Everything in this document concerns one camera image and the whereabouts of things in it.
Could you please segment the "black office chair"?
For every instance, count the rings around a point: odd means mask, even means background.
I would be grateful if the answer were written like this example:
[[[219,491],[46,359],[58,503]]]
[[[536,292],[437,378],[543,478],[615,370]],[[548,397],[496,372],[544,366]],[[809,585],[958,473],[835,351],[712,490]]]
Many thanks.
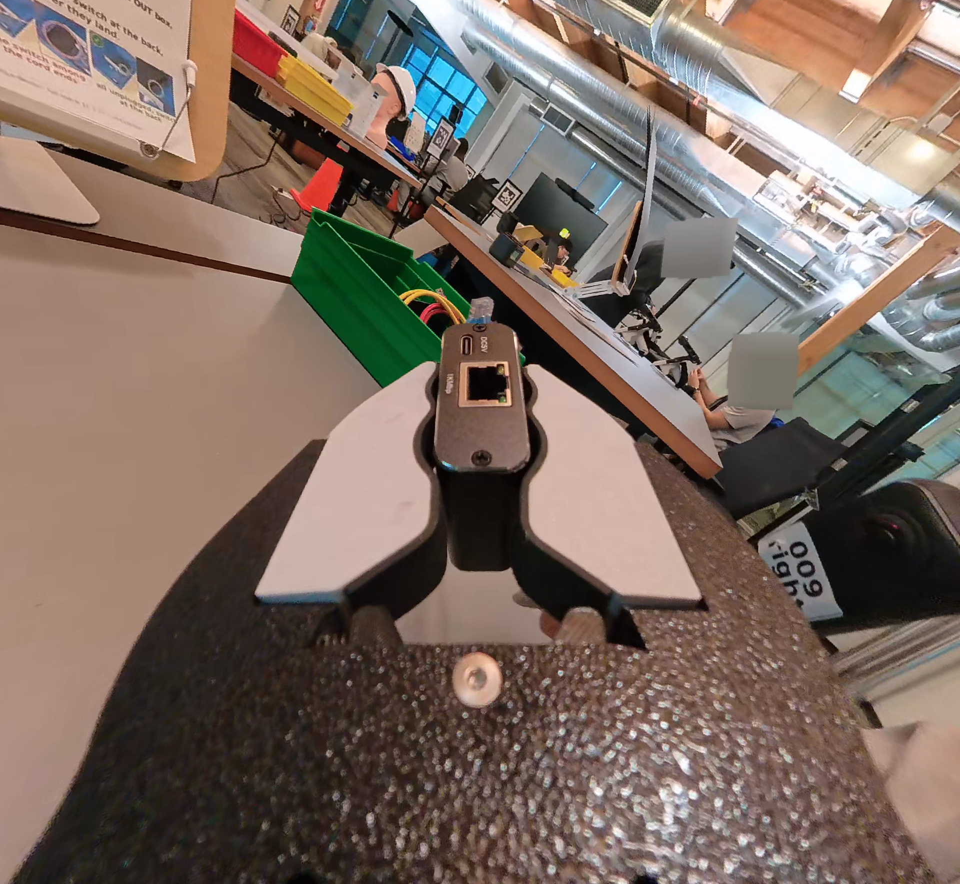
[[[722,468],[714,479],[721,502],[738,519],[797,496],[813,488],[846,450],[804,418],[768,427],[720,453]]]

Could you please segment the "instruction sheet on stand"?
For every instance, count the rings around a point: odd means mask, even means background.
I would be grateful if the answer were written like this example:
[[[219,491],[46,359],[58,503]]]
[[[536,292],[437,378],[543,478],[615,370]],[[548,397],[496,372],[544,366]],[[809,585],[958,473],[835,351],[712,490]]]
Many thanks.
[[[188,103],[193,162],[163,151],[155,160],[118,156],[123,165],[165,180],[192,182],[211,176],[221,164],[227,140],[233,68],[235,0],[191,0],[188,56],[198,66],[197,86]]]

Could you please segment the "mannequin head with white helmet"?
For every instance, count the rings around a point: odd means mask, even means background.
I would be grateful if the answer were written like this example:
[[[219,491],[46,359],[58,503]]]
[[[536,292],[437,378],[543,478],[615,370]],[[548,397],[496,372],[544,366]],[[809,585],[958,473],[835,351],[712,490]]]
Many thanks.
[[[411,72],[401,65],[379,62],[371,79],[374,90],[381,94],[377,112],[366,130],[366,140],[385,150],[389,142],[387,128],[394,121],[406,120],[414,110],[416,86]]]

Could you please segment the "silver spiral air duct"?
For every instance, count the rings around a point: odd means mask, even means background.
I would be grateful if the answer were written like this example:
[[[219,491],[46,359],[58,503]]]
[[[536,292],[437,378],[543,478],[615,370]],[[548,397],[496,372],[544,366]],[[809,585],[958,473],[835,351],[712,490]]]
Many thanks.
[[[449,0],[465,18],[464,43],[483,51],[511,76],[637,163],[654,123],[655,175],[694,206],[735,217],[739,230],[762,250],[804,271],[828,293],[841,279],[794,229],[774,215],[761,195],[767,176],[730,155],[669,110],[619,82],[557,38],[494,0]]]

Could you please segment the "red plastic bin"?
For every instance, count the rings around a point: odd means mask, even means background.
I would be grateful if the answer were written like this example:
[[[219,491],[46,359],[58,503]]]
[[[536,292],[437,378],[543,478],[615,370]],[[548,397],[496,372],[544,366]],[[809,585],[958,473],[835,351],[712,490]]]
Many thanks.
[[[234,10],[232,51],[234,56],[270,79],[276,78],[282,59],[290,56],[281,43],[237,9]]]

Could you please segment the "orange traffic cone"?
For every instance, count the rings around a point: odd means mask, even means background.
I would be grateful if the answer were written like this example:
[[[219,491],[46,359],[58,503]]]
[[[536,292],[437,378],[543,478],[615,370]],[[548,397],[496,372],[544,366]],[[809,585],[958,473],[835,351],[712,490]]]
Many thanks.
[[[290,196],[305,213],[314,209],[329,210],[342,176],[342,165],[326,158],[302,190],[290,189]]]

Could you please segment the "green plastic bin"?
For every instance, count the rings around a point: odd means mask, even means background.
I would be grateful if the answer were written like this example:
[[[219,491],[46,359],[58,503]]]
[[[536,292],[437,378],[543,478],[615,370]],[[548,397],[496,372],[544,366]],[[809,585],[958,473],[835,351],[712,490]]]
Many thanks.
[[[438,362],[444,332],[471,317],[470,303],[410,248],[320,209],[291,281],[381,388]]]

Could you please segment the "black ethernet splitter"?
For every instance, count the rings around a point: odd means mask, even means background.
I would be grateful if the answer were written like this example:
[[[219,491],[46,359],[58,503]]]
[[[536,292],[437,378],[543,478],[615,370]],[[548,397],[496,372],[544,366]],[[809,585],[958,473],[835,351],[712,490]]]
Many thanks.
[[[437,382],[433,459],[450,561],[462,571],[508,570],[533,454],[519,339],[492,322],[450,327]]]

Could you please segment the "stack of yellow bins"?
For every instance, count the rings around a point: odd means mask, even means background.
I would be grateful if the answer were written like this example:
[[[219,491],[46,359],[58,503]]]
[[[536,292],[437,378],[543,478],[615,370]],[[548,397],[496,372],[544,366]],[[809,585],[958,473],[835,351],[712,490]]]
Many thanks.
[[[352,114],[354,105],[349,99],[311,65],[291,54],[279,58],[274,78],[296,99],[336,126],[343,126]]]

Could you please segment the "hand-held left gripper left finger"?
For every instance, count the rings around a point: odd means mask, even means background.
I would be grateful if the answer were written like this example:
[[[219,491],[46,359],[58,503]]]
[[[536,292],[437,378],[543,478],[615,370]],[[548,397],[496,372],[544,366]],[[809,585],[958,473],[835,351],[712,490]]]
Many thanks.
[[[261,603],[345,603],[436,527],[422,439],[433,362],[357,406],[324,442],[255,589]]]

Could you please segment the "grey table with wooden edge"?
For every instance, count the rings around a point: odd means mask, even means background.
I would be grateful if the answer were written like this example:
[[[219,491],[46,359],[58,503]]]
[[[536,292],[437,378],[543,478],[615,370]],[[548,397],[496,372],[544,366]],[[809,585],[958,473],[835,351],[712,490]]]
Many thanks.
[[[506,321],[506,307],[522,332],[529,362],[538,359],[594,399],[635,436],[658,442],[704,480],[722,460],[701,407],[652,363],[616,340],[613,330],[590,324],[587,311],[559,294],[546,275],[507,268],[490,254],[486,230],[456,210],[432,206],[426,223],[470,269],[481,294],[490,293]]]
[[[229,99],[251,117],[340,164],[342,177],[336,195],[347,202],[363,183],[382,191],[394,182],[414,190],[423,187],[417,175],[385,150],[334,124],[235,54],[231,55]]]

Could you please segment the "light wooden column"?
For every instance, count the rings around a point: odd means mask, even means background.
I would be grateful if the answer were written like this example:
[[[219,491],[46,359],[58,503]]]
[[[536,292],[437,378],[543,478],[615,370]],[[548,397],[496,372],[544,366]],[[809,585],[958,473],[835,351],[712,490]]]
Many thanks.
[[[836,311],[798,345],[797,376],[801,376],[875,315],[899,298],[921,277],[958,252],[959,234],[941,226],[914,245],[895,264],[872,280],[854,299]]]

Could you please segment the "black monitor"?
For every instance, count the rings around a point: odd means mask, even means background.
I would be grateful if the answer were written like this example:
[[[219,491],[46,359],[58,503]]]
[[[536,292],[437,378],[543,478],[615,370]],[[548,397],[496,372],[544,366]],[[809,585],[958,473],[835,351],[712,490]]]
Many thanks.
[[[511,212],[521,224],[534,226],[544,237],[559,237],[562,230],[566,230],[565,240],[573,263],[584,257],[608,227],[589,199],[568,183],[546,173],[536,177]]]

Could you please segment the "printed instruction sheet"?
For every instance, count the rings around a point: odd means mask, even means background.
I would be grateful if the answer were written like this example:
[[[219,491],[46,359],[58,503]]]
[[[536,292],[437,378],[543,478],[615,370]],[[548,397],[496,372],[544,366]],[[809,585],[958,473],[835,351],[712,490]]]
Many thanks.
[[[189,162],[191,0],[1,0],[2,110]]]

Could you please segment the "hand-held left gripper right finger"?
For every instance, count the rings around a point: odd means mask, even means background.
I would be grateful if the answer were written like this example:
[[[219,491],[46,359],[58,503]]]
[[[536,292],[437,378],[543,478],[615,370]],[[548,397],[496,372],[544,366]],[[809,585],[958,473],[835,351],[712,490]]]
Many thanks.
[[[629,433],[539,365],[526,369],[536,456],[511,569],[543,611],[697,609],[703,595]]]

